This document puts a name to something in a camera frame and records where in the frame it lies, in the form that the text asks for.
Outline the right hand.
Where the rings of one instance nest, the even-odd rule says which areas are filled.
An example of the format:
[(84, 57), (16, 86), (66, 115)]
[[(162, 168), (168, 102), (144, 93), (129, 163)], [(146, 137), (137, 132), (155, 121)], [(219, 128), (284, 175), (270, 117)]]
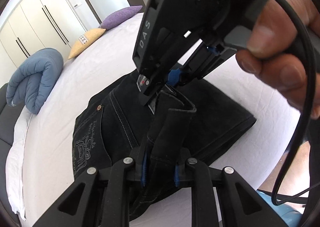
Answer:
[[(311, 0), (286, 0), (304, 25), (319, 36), (319, 12)], [(269, 0), (254, 25), (246, 49), (236, 54), (239, 66), (247, 73), (276, 89), (292, 107), (302, 111), (307, 75), (303, 64), (285, 50), (293, 43), (297, 30), (281, 6)], [(319, 73), (311, 118), (319, 119)]]

